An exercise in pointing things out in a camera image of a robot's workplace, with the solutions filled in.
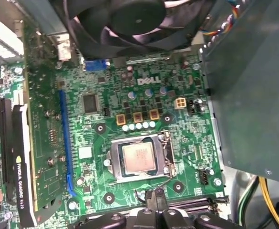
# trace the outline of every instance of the blue pcie slot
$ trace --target blue pcie slot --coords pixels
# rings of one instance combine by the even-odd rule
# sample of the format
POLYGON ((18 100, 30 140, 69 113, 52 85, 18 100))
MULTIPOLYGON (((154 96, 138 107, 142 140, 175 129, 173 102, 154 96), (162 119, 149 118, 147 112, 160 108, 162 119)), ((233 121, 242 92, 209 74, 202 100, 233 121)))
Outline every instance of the blue pcie slot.
POLYGON ((67 182, 67 190, 69 194, 75 197, 77 194, 73 188, 73 166, 72 166, 72 148, 71 148, 71 140, 69 136, 69 126, 68 126, 68 115, 67 115, 67 105, 66 105, 66 94, 65 91, 59 90, 60 96, 60 107, 61 107, 61 115, 62 115, 62 126, 63 126, 63 138, 64 138, 64 147, 66 154, 66 182, 67 182))

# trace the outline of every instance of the green circuit board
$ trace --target green circuit board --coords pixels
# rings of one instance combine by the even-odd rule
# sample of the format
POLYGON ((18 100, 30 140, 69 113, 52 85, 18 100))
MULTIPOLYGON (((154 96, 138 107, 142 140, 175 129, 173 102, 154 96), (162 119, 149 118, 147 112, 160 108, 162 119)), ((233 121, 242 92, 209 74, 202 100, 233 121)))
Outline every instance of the green circuit board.
POLYGON ((28 24, 24 26, 24 100, 28 103, 30 120, 34 209, 37 211, 66 190, 66 167, 60 160, 65 153, 55 80, 55 49, 32 32, 28 24))
POLYGON ((189 66, 182 68, 181 62, 168 64, 167 60, 137 63, 132 65, 133 77, 130 81, 122 81, 124 68, 115 68, 113 64, 105 71, 88 73, 82 67, 68 69, 63 67, 57 73, 57 80, 67 94, 70 136, 72 142, 74 184, 77 196, 75 201, 79 207, 70 215, 105 212, 109 209, 124 209, 129 206, 141 205, 134 195, 138 192, 153 189, 165 183, 168 178, 156 178, 117 184, 115 177, 103 165, 111 141, 142 134, 154 134, 167 130, 172 137, 172 146, 176 162, 177 176, 170 180, 164 188, 169 201, 190 197, 223 193, 223 186, 215 186, 213 180, 221 179, 221 170, 217 158, 213 129, 207 99, 204 92, 204 81, 197 55, 188 56, 189 66), (157 83, 138 85, 138 79, 153 78, 157 83), (160 94, 161 87, 166 87, 165 95, 160 94), (146 96, 149 89, 153 95, 146 96), (94 114, 85 112, 86 95, 96 96, 98 111, 94 114), (185 109, 174 108, 176 98, 189 100, 201 99, 204 112, 190 114, 185 109), (126 125, 135 124, 133 113, 143 114, 143 122, 150 122, 150 110, 159 111, 159 119, 155 127, 123 131, 117 125, 116 116, 124 114, 126 125), (104 130, 99 133, 98 127, 104 130), (83 158, 82 151, 89 151, 83 158), (206 167, 215 172, 209 176, 209 184, 202 185, 199 170, 206 167), (85 181, 77 186, 77 180, 84 177, 85 181), (183 191, 176 192, 175 185, 181 182, 183 191), (105 196, 112 194, 115 201, 106 203, 105 196))
MULTIPOLYGON (((58 91, 66 93, 73 184, 77 194, 72 197, 66 190, 65 165, 59 164, 56 180, 60 188, 50 198, 43 197, 46 195, 43 192, 48 189, 37 190, 37 208, 61 193, 62 205, 38 228, 66 228, 86 214, 100 215, 141 206, 134 190, 142 197, 145 190, 162 186, 170 203, 209 194, 224 196, 223 184, 216 185, 215 182, 222 180, 221 168, 198 55, 192 53, 174 61, 168 61, 167 55, 162 54, 142 56, 129 59, 123 67, 115 67, 110 62, 106 70, 95 72, 85 71, 82 64, 71 67, 68 62, 58 68, 52 49, 41 49, 39 36, 30 29, 27 31, 24 43, 30 52, 27 52, 26 63, 0 67, 0 79, 3 79, 0 97, 11 99, 13 105, 18 98, 17 92, 23 91, 24 102, 29 101, 31 144, 35 151, 32 155, 35 172, 39 174, 41 168, 48 168, 49 155, 59 158, 64 151, 61 122, 56 116, 60 112, 58 91), (127 66, 132 67, 133 74, 125 79, 127 66), (24 71, 17 74, 17 67, 24 71), (195 106, 194 110, 189 107, 175 109, 177 98, 185 98, 187 104, 200 100, 200 107, 204 109, 200 112, 195 106), (155 126, 130 130, 130 125, 135 124, 134 113, 143 115, 140 122, 143 126, 152 122, 151 110, 159 113, 159 118, 153 118, 155 126), (124 125, 117 124, 117 115, 125 116, 124 125), (57 133, 55 142, 50 137, 53 129, 57 133), (109 167, 104 165, 112 142, 162 131, 168 131, 172 139, 176 176, 171 180, 160 177, 117 183, 109 167), (41 152, 43 157, 36 157, 36 153, 41 152), (206 168, 212 169, 214 174, 207 174, 208 184, 203 184, 200 172, 206 168), (109 194, 111 203, 107 203, 109 194), (70 207, 71 202, 76 204, 75 208, 70 207)), ((39 183, 45 186, 43 180, 48 182, 53 176, 43 175, 38 179, 42 179, 39 183)), ((1 154, 0 190, 5 193, 1 180, 1 154)), ((0 222, 5 221, 7 212, 13 214, 10 228, 20 228, 17 208, 9 205, 3 196, 0 222)))

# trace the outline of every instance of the blue capacitor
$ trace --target blue capacitor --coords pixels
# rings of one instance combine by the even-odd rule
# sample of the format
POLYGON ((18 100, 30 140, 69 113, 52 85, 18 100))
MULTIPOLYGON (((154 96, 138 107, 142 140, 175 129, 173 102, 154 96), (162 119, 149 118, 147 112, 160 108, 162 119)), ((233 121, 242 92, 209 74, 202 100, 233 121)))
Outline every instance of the blue capacitor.
POLYGON ((129 97, 129 99, 135 99, 136 98, 136 93, 135 92, 129 92, 128 93, 128 97, 129 97))
POLYGON ((162 96, 165 96, 167 94, 167 88, 163 86, 159 89, 159 92, 162 96))
POLYGON ((148 88, 145 90, 145 95, 148 96, 149 98, 152 97, 153 91, 151 88, 148 88))

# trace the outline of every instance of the cpu socket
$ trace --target cpu socket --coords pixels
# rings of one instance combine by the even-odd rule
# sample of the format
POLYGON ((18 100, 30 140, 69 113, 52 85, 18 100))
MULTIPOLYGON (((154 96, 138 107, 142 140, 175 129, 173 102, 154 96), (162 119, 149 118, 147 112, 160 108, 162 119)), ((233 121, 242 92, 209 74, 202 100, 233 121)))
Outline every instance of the cpu socket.
POLYGON ((117 183, 176 175, 168 131, 113 140, 107 159, 117 183))

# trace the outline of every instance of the dell logo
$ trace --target dell logo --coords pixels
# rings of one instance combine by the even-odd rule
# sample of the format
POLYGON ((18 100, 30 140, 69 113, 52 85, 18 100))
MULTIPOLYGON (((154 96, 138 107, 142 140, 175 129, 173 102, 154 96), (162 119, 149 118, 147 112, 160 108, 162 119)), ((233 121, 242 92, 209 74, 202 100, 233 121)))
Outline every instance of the dell logo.
POLYGON ((156 77, 151 77, 151 78, 140 78, 137 79, 137 84, 138 86, 144 85, 144 84, 150 84, 150 83, 161 83, 160 79, 158 78, 158 76, 156 77))

